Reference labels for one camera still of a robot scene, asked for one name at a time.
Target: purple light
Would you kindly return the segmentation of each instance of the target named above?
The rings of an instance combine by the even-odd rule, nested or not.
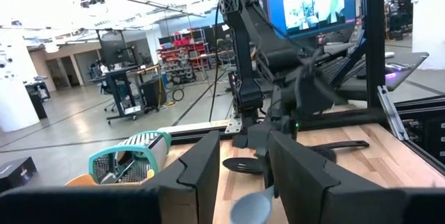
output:
[[[396,73],[391,73],[391,74],[385,74],[385,78],[387,79],[392,79],[396,76]]]

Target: black trash can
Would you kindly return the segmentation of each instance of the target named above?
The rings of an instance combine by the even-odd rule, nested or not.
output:
[[[38,91],[30,91],[29,97],[31,98],[31,102],[34,105],[35,112],[39,119],[48,118],[47,112],[45,112],[45,108],[43,107],[42,100],[40,99],[40,95]]]

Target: concrete floor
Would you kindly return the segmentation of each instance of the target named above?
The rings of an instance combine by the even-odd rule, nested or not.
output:
[[[410,40],[388,42],[387,51],[410,52]],[[390,94],[395,102],[445,94],[442,71],[415,71],[396,91]],[[86,173],[88,157],[93,152],[114,145],[138,132],[159,127],[205,122],[209,118],[211,91],[207,82],[197,82],[185,88],[184,99],[174,107],[158,113],[140,114],[136,121],[119,119],[107,124],[104,112],[112,102],[110,95],[100,95],[96,86],[63,90],[51,94],[44,103],[48,119],[40,124],[16,131],[0,131],[0,163],[31,156],[38,174],[29,182],[35,185],[62,185]],[[228,84],[218,84],[213,120],[230,117],[232,96],[225,93]]]

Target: wooden table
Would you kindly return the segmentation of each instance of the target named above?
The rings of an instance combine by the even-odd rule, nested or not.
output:
[[[197,129],[223,123],[224,121],[166,127],[163,131]],[[303,131],[298,134],[298,141],[304,145],[351,140],[363,140],[370,144],[366,149],[336,150],[337,163],[351,172],[388,188],[445,186],[445,177],[380,125]],[[192,146],[193,144],[172,146],[165,164],[171,164]],[[231,141],[221,141],[220,146],[221,161],[231,157],[253,157],[254,154],[254,150],[232,147]],[[241,196],[263,189],[261,176],[234,173],[221,165],[213,223],[228,223],[230,208]],[[280,199],[273,200],[273,213],[269,223],[287,223]]]

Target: gray floor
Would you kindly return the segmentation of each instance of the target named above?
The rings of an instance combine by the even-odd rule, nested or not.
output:
[[[410,52],[410,40],[388,42],[387,51]],[[445,71],[415,71],[390,96],[395,102],[445,94]],[[208,83],[197,82],[185,88],[185,97],[173,107],[158,113],[140,114],[136,121],[115,120],[107,124],[104,112],[112,102],[110,95],[100,95],[96,86],[86,86],[52,93],[45,102],[48,119],[13,133],[0,131],[0,163],[32,156],[39,173],[29,182],[35,185],[62,185],[86,173],[88,157],[93,152],[116,144],[123,138],[159,127],[205,122],[209,118],[211,91]],[[228,84],[218,84],[213,120],[230,117],[232,97],[224,92]]]

